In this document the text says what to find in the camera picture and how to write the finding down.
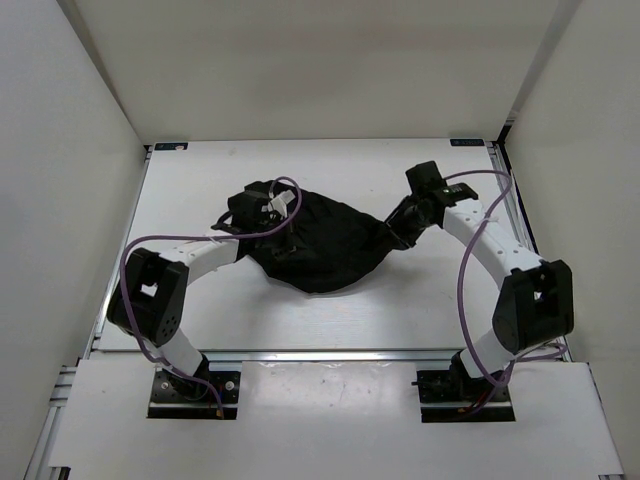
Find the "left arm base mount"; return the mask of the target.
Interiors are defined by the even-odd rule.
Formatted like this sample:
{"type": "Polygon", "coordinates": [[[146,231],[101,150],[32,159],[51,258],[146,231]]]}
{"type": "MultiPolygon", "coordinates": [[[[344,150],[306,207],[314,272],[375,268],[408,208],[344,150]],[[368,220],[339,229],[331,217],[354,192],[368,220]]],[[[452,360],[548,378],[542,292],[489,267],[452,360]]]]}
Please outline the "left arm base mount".
{"type": "Polygon", "coordinates": [[[241,371],[222,370],[209,365],[208,383],[217,396],[205,385],[180,378],[157,367],[150,389],[147,417],[176,420],[235,420],[241,386],[241,371]]]}

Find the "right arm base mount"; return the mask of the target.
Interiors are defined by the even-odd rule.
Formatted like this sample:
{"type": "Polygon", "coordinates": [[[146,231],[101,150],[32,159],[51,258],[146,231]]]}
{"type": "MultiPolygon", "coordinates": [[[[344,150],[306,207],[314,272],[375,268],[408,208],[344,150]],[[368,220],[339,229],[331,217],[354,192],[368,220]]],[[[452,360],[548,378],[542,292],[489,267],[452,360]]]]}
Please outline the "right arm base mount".
{"type": "Polygon", "coordinates": [[[507,387],[496,389],[484,379],[465,384],[448,370],[418,370],[422,423],[504,423],[516,420],[507,387]]]}

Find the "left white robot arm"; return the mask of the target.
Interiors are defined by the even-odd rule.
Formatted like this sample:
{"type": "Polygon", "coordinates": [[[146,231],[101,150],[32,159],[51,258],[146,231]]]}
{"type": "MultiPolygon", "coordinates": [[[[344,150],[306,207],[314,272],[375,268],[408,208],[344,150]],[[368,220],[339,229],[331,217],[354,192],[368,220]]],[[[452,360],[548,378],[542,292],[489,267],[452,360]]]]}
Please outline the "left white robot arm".
{"type": "Polygon", "coordinates": [[[208,360],[181,329],[188,286],[291,233],[302,200],[299,185],[281,176],[265,192],[245,189],[231,197],[227,212],[202,235],[148,235],[125,247],[106,319],[133,337],[186,399],[214,389],[208,360]]]}

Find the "black skirt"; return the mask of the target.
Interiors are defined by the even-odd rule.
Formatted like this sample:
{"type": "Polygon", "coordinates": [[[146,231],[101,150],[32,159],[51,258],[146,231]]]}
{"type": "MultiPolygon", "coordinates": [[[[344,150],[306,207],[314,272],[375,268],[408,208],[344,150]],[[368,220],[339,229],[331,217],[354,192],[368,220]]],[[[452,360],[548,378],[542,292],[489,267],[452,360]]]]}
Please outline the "black skirt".
{"type": "Polygon", "coordinates": [[[242,240],[239,256],[306,293],[331,293],[372,272],[399,246],[384,222],[316,192],[287,205],[295,218],[268,237],[242,240]]]}

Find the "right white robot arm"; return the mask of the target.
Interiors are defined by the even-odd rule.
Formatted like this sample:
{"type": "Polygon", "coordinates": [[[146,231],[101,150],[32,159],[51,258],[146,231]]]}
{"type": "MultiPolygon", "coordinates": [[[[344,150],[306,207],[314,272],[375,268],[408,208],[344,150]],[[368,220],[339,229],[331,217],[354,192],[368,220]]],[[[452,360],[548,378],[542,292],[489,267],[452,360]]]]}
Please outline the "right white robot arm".
{"type": "Polygon", "coordinates": [[[456,288],[466,343],[451,359],[449,387],[470,400],[485,386],[505,384],[506,368],[535,348],[574,329],[573,278],[562,260],[547,261],[520,244],[493,220],[477,193],[464,183],[413,190],[385,221],[401,248],[413,247],[423,231],[438,226],[465,251],[456,288]],[[499,295],[490,329],[472,340],[464,308],[464,280],[475,258],[494,280],[499,295]]]}

